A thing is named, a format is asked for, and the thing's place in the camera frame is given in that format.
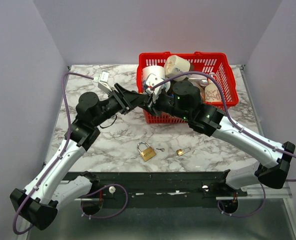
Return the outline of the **large brass padlock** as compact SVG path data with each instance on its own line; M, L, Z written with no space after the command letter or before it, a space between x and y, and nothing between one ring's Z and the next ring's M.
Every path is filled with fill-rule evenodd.
M145 150L141 151L140 146L145 145ZM141 141L137 144L137 150L139 151L141 157L145 162L148 160L152 159L153 157L156 156L156 152L153 150L151 146L148 145L148 143Z

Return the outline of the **small brass padlock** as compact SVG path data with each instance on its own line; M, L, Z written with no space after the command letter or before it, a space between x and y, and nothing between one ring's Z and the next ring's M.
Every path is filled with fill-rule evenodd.
M190 147L185 147L185 148L178 149L176 151L176 153L177 153L178 156L182 156L182 155L188 153L190 150L191 150Z

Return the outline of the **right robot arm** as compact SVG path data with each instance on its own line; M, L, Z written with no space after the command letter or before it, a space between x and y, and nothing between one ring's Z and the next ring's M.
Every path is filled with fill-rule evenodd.
M188 80L176 82L173 97L162 94L162 79L152 77L144 82L145 92L151 96L148 109L185 120L194 131L232 144L257 160L257 163L237 170L229 170L218 182L218 191L229 196L244 186L263 184L281 189L287 180L295 150L291 142L269 140L228 116L227 111L203 103L200 90Z

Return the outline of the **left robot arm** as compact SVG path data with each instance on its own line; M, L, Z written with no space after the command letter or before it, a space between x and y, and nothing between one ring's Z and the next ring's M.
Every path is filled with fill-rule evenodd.
M68 122L68 130L57 154L24 189L14 189L10 201L16 212L39 230L46 229L58 213L58 200L52 196L74 163L81 158L98 138L98 126L116 113L127 114L142 107L149 95L124 89L115 84L108 98L100 100L94 92L83 93L76 106L74 121Z

